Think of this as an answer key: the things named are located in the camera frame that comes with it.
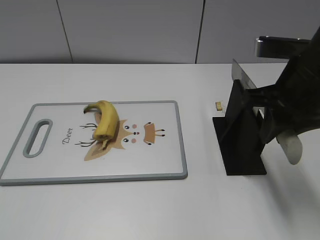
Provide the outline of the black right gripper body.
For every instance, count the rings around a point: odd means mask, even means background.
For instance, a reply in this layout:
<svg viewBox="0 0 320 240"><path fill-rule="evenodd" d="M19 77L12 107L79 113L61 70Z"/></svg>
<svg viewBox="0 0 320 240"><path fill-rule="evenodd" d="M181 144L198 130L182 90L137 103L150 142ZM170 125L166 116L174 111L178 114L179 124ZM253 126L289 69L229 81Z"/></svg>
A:
<svg viewBox="0 0 320 240"><path fill-rule="evenodd" d="M254 114L262 116L263 144L286 130L299 135L320 127L320 32L299 55L287 60L274 84L246 89Z"/></svg>

